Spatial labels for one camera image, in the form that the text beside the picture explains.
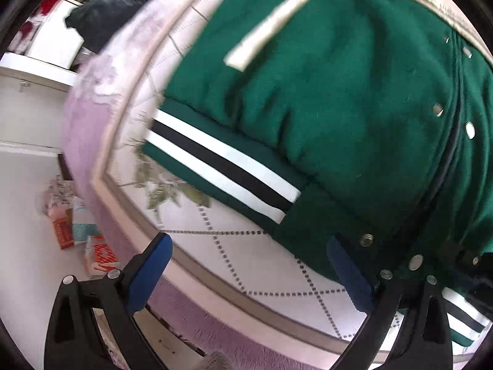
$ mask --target black stripe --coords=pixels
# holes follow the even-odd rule
[[[279,195],[279,193],[270,188],[270,186],[265,185],[258,178],[238,165],[203,147],[192,139],[187,138],[180,132],[175,131],[157,120],[153,122],[151,131],[169,140],[171,143],[174,143],[176,146],[187,151],[204,163],[209,164],[238,185],[249,190],[268,205],[277,207],[283,212],[287,212],[291,208],[292,203],[284,196]]]
[[[481,333],[485,329],[485,327],[478,323],[474,318],[469,316],[466,312],[464,312],[459,307],[455,306],[452,302],[449,302],[447,299],[443,299],[445,301],[445,309],[447,313],[454,316],[457,320],[462,321],[465,325],[472,328],[475,332]]]

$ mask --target silver button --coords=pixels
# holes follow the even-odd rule
[[[73,275],[67,275],[63,278],[62,282],[65,285],[71,284],[73,282]]]
[[[462,52],[463,52],[464,54],[466,54],[467,58],[471,58],[471,57],[472,57],[471,50],[469,50],[467,47],[465,47],[465,46],[464,46],[464,47],[462,48]]]
[[[409,261],[409,269],[411,271],[416,271],[423,264],[423,259],[422,254],[416,254],[416,256],[413,256]]]
[[[359,244],[363,246],[364,248],[368,248],[373,243],[373,235],[371,234],[364,234],[361,239],[359,240]]]
[[[117,268],[110,270],[110,271],[108,271],[108,278],[110,280],[115,280],[120,276],[120,273],[121,273],[121,271],[118,270]]]
[[[437,283],[436,277],[432,275],[428,275],[426,280],[428,281],[429,284],[435,285]]]
[[[392,277],[394,276],[392,274],[392,271],[389,271],[389,270],[382,270],[380,271],[380,276],[384,279],[384,280],[391,280]]]
[[[440,104],[435,104],[435,105],[433,106],[433,113],[434,113],[434,114],[435,114],[438,118],[440,118],[440,117],[442,116],[442,114],[443,114],[443,107],[442,107],[442,105],[440,105]]]
[[[476,136],[476,130],[474,129],[474,125],[472,124],[472,122],[468,122],[467,124],[465,124],[465,132],[467,133],[467,137],[469,139],[472,139]]]

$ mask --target white floor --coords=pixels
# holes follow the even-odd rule
[[[0,317],[36,370],[60,281],[87,277],[83,247],[61,251],[51,223],[36,212],[36,197],[58,172],[56,157],[0,151]]]

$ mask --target black plastic bag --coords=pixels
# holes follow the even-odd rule
[[[72,10],[65,25],[84,39],[83,46],[99,53],[118,31],[149,0],[90,0]]]

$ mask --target white stripe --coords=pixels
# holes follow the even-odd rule
[[[169,154],[175,160],[187,166],[212,185],[238,199],[252,210],[269,217],[277,224],[280,224],[283,220],[285,214],[281,210],[263,202],[249,190],[231,181],[228,177],[224,176],[213,167],[192,156],[187,151],[184,151],[182,148],[164,139],[160,135],[149,130],[146,140],[161,149],[166,154]]]
[[[447,317],[449,318],[449,325],[452,330],[457,331],[459,334],[464,335],[472,341],[479,338],[479,332],[475,332],[471,327],[456,319],[450,313],[447,313]]]
[[[279,195],[285,197],[291,203],[294,203],[301,194],[297,188],[281,178],[274,171],[268,169],[265,165],[255,161],[250,156],[241,153],[239,150],[228,146],[226,143],[218,141],[207,133],[202,132],[200,129],[194,128],[190,124],[161,110],[156,110],[154,118],[226,160],[236,164],[262,181],[265,185],[270,186],[270,188],[279,193]]]
[[[284,0],[255,28],[246,34],[224,57],[224,63],[238,71],[244,71],[267,42],[272,39],[289,19],[309,0]]]
[[[454,290],[450,288],[443,288],[442,296],[450,303],[460,308],[460,310],[467,313],[482,326],[486,327],[490,323],[490,320],[478,312],[472,304],[470,304],[462,295],[458,294]]]

